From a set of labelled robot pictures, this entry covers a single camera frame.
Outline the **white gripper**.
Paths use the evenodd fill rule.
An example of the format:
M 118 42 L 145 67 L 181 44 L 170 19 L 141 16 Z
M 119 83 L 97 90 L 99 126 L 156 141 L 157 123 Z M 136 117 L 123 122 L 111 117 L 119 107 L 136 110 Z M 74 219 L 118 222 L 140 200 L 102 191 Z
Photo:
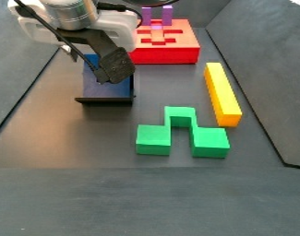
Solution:
M 123 47 L 128 52 L 134 50 L 137 15 L 132 10 L 99 10 L 99 0 L 20 1 L 55 29 L 103 30 L 118 47 Z M 8 0 L 8 10 L 34 41 L 61 45 L 54 33 L 23 12 L 14 0 Z

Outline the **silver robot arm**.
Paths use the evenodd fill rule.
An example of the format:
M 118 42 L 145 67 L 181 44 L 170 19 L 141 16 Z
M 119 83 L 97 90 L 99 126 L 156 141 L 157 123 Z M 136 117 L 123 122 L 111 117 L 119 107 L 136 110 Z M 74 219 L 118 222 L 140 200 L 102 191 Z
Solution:
M 132 10 L 101 10 L 99 0 L 20 0 L 39 17 L 62 30 L 103 30 L 118 47 L 128 52 L 136 48 L 137 14 Z M 34 40 L 61 45 L 54 33 L 26 14 L 14 0 L 8 0 L 8 10 L 18 18 L 26 35 Z

